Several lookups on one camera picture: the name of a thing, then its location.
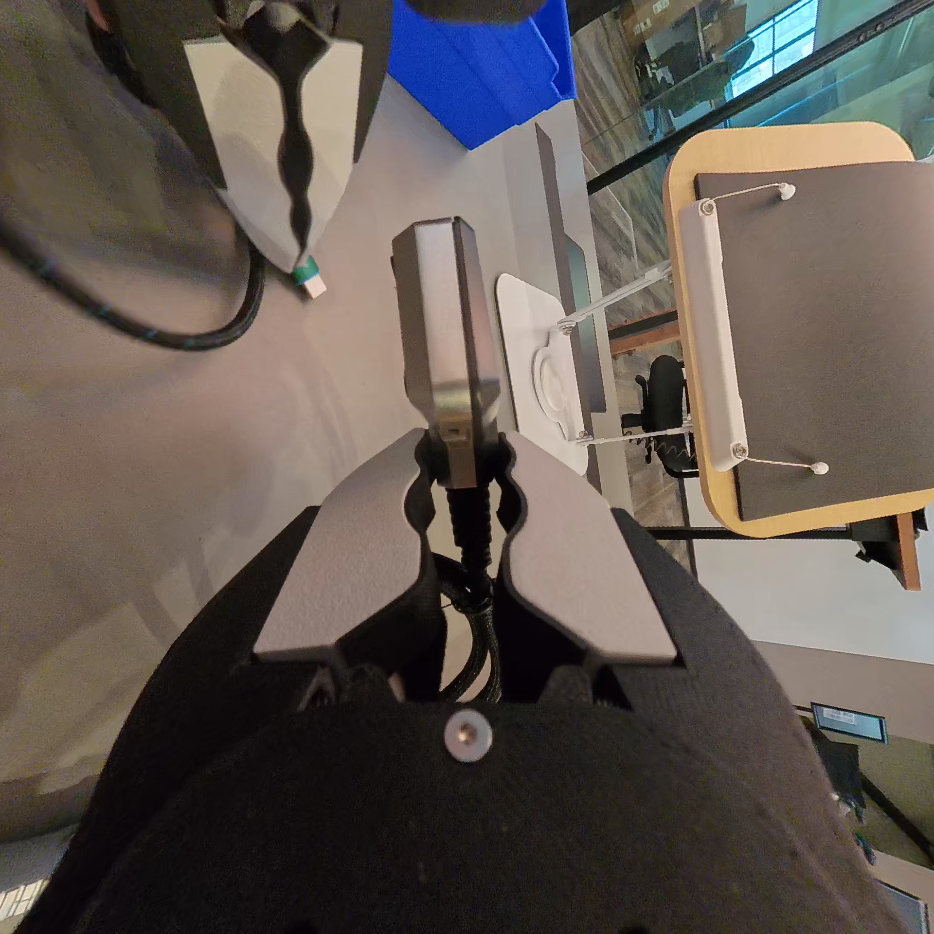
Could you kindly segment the black railing bar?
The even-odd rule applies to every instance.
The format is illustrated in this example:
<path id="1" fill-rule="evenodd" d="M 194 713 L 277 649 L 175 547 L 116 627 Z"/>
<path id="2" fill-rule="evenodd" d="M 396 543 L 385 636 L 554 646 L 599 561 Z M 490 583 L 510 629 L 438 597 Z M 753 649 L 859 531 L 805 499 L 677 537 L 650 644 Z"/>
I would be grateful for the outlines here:
<path id="1" fill-rule="evenodd" d="M 659 158 L 673 155 L 680 146 L 695 135 L 716 129 L 730 119 L 752 108 L 758 103 L 775 95 L 778 91 L 791 86 L 800 79 L 810 76 L 825 65 L 832 64 L 842 56 L 861 48 L 879 36 L 893 30 L 903 23 L 910 22 L 933 6 L 932 1 L 901 1 L 889 6 L 875 16 L 858 24 L 847 32 L 835 37 L 809 55 L 781 69 L 776 75 L 763 79 L 739 96 L 720 104 L 688 123 L 682 129 L 665 136 L 659 142 L 644 147 L 632 156 L 626 157 L 594 179 L 588 181 L 587 191 L 590 196 L 623 181 L 631 174 L 643 169 Z"/>

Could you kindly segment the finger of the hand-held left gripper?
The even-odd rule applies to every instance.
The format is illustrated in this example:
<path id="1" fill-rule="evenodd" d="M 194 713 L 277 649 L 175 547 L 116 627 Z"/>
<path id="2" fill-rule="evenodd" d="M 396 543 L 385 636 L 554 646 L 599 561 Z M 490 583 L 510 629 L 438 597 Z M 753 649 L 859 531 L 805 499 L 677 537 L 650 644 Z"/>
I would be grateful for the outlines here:
<path id="1" fill-rule="evenodd" d="M 183 49 L 223 176 L 219 197 L 265 259 L 291 272 L 299 245 L 279 170 L 281 89 L 259 60 L 226 37 L 187 41 Z"/>
<path id="2" fill-rule="evenodd" d="M 298 83 L 298 182 L 292 206 L 301 260 L 324 233 L 351 175 L 361 65 L 362 45 L 335 38 Z"/>

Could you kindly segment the black office chair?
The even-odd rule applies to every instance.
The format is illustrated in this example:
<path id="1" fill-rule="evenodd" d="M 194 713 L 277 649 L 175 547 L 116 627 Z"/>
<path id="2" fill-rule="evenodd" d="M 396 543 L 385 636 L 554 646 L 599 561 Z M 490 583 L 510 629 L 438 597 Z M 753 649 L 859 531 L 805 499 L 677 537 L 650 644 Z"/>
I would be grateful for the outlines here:
<path id="1" fill-rule="evenodd" d="M 641 391 L 641 408 L 621 417 L 623 435 L 636 438 L 636 444 L 646 450 L 646 463 L 656 458 L 672 478 L 699 477 L 693 433 L 685 427 L 690 422 L 690 404 L 683 361 L 658 356 L 648 378 L 637 376 L 635 381 Z"/>

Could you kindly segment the wood-edged black board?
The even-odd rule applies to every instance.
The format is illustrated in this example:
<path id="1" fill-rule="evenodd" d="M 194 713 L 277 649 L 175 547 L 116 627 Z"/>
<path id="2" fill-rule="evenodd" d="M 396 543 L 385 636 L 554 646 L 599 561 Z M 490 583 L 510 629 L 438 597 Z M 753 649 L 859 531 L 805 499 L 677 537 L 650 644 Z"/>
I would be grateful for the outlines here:
<path id="1" fill-rule="evenodd" d="M 682 208 L 718 205 L 749 453 L 708 458 Z M 675 307 L 702 496 L 755 538 L 932 504 L 932 164 L 881 123 L 711 130 L 666 172 Z"/>

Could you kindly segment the wooden beam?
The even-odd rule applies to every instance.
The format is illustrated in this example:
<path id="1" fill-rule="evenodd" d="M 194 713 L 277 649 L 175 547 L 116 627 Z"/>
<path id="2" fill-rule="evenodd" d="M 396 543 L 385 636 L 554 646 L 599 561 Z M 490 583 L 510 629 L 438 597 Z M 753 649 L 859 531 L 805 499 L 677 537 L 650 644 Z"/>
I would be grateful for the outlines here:
<path id="1" fill-rule="evenodd" d="M 636 351 L 648 350 L 663 344 L 677 343 L 681 340 L 678 320 L 649 322 L 647 327 L 633 330 L 637 322 L 625 327 L 613 329 L 608 333 L 610 354 L 613 358 L 630 356 Z"/>

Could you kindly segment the clear acrylic stand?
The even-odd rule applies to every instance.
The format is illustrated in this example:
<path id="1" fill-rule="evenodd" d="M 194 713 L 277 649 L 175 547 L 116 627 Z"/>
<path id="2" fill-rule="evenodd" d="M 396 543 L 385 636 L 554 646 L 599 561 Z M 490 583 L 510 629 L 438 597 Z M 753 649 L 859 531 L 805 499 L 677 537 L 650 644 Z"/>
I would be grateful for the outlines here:
<path id="1" fill-rule="evenodd" d="M 547 344 L 535 351 L 531 364 L 535 397 L 543 414 L 560 427 L 568 443 L 582 448 L 613 442 L 613 438 L 595 438 L 585 427 L 575 363 L 569 341 L 573 325 L 588 317 L 594 318 L 598 311 L 634 297 L 648 286 L 663 280 L 671 280 L 671 261 L 669 260 L 647 268 L 625 286 L 558 320 L 551 327 Z M 637 322 L 633 327 L 633 330 L 636 330 L 641 326 L 647 327 L 650 321 L 663 323 L 672 320 L 678 320 L 678 313 L 675 309 L 630 321 L 620 327 Z"/>

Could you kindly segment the black monitor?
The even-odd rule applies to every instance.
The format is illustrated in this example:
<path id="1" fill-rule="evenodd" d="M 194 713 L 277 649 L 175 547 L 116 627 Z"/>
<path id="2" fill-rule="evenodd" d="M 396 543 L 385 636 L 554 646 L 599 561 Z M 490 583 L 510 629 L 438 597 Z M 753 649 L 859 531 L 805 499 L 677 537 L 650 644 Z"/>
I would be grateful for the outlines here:
<path id="1" fill-rule="evenodd" d="M 811 716 L 815 726 L 823 731 L 861 741 L 888 744 L 888 729 L 884 717 L 847 708 L 812 702 Z"/>

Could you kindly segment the blue plastic bin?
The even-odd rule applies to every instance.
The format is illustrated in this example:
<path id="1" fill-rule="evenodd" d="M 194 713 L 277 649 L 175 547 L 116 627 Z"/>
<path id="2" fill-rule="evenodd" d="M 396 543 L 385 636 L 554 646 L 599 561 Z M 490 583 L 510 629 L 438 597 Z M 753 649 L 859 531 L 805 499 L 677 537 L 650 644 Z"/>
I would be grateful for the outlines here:
<path id="1" fill-rule="evenodd" d="M 447 23 L 394 4 L 389 75 L 467 149 L 575 99 L 572 54 L 564 1 L 502 25 Z"/>

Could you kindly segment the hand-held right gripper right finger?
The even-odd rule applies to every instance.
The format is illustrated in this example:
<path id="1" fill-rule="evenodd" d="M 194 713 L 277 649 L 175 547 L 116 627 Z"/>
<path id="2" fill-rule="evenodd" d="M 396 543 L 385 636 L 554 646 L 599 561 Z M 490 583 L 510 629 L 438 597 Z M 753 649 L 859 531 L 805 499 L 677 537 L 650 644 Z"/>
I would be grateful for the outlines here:
<path id="1" fill-rule="evenodd" d="M 678 649 L 608 502 L 525 436 L 500 435 L 505 530 L 494 588 L 502 698 L 534 702 L 553 671 L 669 668 Z"/>

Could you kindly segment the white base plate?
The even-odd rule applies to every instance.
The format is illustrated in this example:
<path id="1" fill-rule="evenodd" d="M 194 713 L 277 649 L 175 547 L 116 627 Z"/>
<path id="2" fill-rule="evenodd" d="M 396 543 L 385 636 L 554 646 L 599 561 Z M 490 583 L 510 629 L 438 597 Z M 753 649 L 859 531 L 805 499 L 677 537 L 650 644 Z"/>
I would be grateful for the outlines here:
<path id="1" fill-rule="evenodd" d="M 588 448 L 568 443 L 560 427 L 543 414 L 532 383 L 532 357 L 547 344 L 551 327 L 564 317 L 560 300 L 511 274 L 498 276 L 495 296 L 518 432 L 585 475 Z"/>

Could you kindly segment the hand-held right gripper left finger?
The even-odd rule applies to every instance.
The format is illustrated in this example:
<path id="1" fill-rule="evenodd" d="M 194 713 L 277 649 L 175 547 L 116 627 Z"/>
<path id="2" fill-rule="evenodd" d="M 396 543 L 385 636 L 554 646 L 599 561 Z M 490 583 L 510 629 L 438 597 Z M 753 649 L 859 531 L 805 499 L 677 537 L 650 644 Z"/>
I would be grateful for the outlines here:
<path id="1" fill-rule="evenodd" d="M 412 429 L 325 498 L 257 641 L 262 662 L 372 665 L 437 700 L 448 627 L 427 531 L 431 442 Z"/>

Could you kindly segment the white board bracket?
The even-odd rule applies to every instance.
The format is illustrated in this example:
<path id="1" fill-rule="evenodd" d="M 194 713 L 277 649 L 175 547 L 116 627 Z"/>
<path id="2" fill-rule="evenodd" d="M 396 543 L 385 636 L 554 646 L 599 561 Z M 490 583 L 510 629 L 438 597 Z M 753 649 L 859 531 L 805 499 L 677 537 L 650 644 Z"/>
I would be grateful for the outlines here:
<path id="1" fill-rule="evenodd" d="M 712 467 L 729 473 L 749 453 L 734 355 L 716 200 L 694 201 L 678 214 L 681 280 L 691 318 L 704 420 Z"/>

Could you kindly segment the short braided cable green plugs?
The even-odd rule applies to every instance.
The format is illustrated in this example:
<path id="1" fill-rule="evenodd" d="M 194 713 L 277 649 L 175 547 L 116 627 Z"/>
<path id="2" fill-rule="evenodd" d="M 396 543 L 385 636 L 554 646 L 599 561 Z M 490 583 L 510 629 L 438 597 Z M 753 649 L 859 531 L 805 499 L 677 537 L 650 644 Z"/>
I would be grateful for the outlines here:
<path id="1" fill-rule="evenodd" d="M 157 328 L 104 302 L 73 278 L 62 274 L 57 259 L 44 255 L 6 213 L 1 215 L 1 246 L 6 256 L 34 282 L 55 293 L 85 319 L 141 344 L 178 352 L 206 353 L 242 339 L 255 324 L 262 307 L 270 263 L 248 238 L 243 225 L 237 220 L 233 220 L 232 225 L 235 236 L 246 246 L 249 261 L 242 301 L 233 317 L 222 327 L 203 333 L 179 333 Z"/>

